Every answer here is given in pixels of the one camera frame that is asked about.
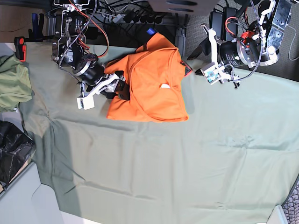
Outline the robot arm at right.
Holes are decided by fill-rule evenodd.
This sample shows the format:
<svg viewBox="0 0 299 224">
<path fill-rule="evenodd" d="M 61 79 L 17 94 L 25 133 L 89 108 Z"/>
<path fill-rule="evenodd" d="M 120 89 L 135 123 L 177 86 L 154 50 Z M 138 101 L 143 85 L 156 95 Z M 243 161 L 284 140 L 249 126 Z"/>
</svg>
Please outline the robot arm at right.
<svg viewBox="0 0 299 224">
<path fill-rule="evenodd" d="M 113 99 L 118 96 L 129 100 L 129 87 L 126 84 L 124 72 L 119 70 L 111 74 L 104 72 L 105 66 L 99 59 L 105 56 L 89 52 L 86 45 L 85 33 L 98 9 L 98 1 L 93 3 L 94 8 L 88 14 L 84 6 L 89 0 L 55 0 L 58 6 L 56 12 L 55 34 L 52 42 L 52 60 L 60 70 L 69 73 L 80 85 L 79 103 L 92 100 L 95 94 L 103 94 Z"/>
</svg>

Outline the robot arm at left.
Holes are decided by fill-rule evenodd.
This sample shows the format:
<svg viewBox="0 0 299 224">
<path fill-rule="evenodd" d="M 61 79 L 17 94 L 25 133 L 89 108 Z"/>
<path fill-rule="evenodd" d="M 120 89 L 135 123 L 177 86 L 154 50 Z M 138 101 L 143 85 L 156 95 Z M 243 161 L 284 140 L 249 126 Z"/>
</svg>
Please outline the robot arm at left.
<svg viewBox="0 0 299 224">
<path fill-rule="evenodd" d="M 242 77 L 235 69 L 248 66 L 252 75 L 260 66 L 270 66 L 279 59 L 279 48 L 285 28 L 291 20 L 292 6 L 297 0 L 238 0 L 240 9 L 224 7 L 212 11 L 209 23 L 202 24 L 207 37 L 189 55 L 193 60 L 201 54 L 210 62 L 195 73 L 210 85 L 233 83 L 238 89 Z"/>
</svg>

